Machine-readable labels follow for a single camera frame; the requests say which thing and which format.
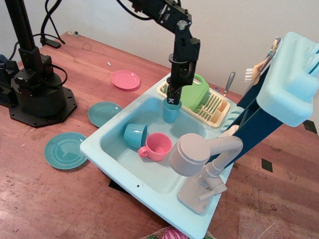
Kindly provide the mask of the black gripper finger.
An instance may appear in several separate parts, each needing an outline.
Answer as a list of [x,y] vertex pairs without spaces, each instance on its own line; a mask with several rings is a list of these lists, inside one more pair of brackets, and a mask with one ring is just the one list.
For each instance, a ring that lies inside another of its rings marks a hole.
[[167,103],[171,105],[178,105],[180,102],[180,97],[181,97],[181,90],[168,90],[167,91]]

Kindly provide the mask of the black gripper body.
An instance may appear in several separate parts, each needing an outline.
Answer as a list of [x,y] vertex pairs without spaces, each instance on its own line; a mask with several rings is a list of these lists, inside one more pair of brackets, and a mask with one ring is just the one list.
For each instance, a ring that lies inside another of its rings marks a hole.
[[178,23],[174,29],[174,49],[169,59],[171,75],[168,81],[168,92],[170,94],[180,94],[184,86],[190,86],[193,83],[200,40],[191,35],[189,28],[188,23]]

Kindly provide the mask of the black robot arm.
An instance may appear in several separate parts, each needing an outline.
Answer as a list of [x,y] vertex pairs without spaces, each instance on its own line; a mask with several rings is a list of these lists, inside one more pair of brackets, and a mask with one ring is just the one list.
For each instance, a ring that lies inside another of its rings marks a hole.
[[[54,73],[56,66],[50,56],[41,54],[35,45],[24,2],[7,0],[5,4],[24,66],[8,79],[9,89],[17,97],[11,118],[33,127],[64,122],[77,107],[72,91]],[[132,8],[130,14],[141,12],[145,20],[154,20],[175,35],[174,50],[169,56],[171,74],[167,79],[166,102],[180,107],[182,88],[193,83],[200,50],[200,40],[192,37],[189,30],[192,16],[178,0],[134,0]]]

